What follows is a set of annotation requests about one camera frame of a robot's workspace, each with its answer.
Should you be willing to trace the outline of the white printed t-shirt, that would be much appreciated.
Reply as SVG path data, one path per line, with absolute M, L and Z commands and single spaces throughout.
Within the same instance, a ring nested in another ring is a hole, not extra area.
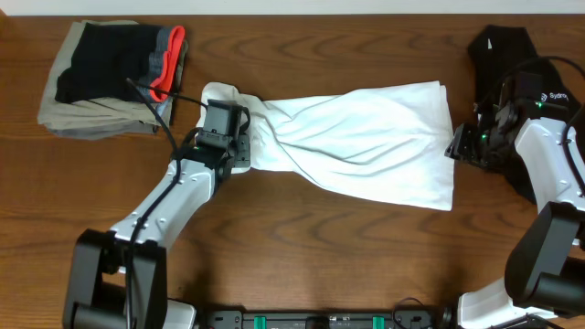
M 452 209 L 453 130 L 438 81 L 263 101 L 209 82 L 202 101 L 250 111 L 250 166 L 295 172 L 322 189 L 390 204 Z

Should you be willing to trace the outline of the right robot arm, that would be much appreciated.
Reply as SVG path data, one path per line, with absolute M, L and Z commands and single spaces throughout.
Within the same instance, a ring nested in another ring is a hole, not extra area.
M 503 278 L 463 294 L 444 323 L 452 328 L 546 328 L 584 313 L 584 163 L 567 108 L 541 99 L 542 78 L 504 79 L 498 104 L 463 124 L 445 154 L 486 171 L 528 179 L 537 217 L 510 253 Z

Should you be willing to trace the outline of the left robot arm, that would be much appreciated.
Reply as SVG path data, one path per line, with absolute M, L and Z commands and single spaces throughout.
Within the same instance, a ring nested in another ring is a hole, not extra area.
M 77 239 L 62 315 L 65 328 L 192 328 L 194 306 L 169 299 L 167 253 L 233 171 L 250 167 L 246 133 L 192 130 L 160 183 L 108 231 Z

